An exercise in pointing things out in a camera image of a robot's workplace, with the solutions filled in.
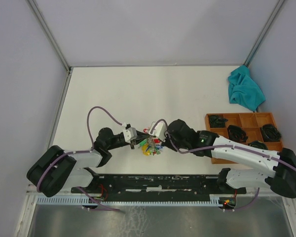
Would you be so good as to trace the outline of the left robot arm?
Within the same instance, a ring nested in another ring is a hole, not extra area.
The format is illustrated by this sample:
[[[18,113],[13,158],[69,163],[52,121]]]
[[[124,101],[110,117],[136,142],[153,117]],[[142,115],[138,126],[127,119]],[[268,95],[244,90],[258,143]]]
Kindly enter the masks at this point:
[[[127,126],[120,134],[102,128],[87,151],[64,151],[58,145],[51,146],[27,172],[27,179],[36,186],[38,192],[50,198],[63,189],[83,187],[93,193],[99,188],[99,180],[91,168],[108,163],[110,150],[129,146],[134,149],[148,138],[148,134]]]

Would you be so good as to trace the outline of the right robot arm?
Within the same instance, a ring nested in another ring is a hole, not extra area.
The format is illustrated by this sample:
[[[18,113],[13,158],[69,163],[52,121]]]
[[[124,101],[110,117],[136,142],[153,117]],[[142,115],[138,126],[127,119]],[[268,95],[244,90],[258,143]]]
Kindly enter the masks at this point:
[[[221,170],[216,183],[222,193],[239,188],[267,188],[280,196],[296,198],[296,155],[290,149],[279,152],[251,147],[211,131],[195,131],[181,119],[170,124],[161,119],[152,130],[164,146],[180,154],[225,159],[247,166],[245,170]]]

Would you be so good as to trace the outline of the metal keyring with coloured keys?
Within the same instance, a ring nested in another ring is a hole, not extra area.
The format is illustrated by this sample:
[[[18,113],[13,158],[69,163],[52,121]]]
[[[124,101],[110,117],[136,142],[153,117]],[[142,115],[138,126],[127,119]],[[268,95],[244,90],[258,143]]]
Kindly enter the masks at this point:
[[[145,128],[143,132],[146,134],[146,139],[139,144],[140,149],[143,154],[146,156],[154,156],[161,154],[161,150],[163,149],[162,140],[150,136],[148,134],[149,128]]]

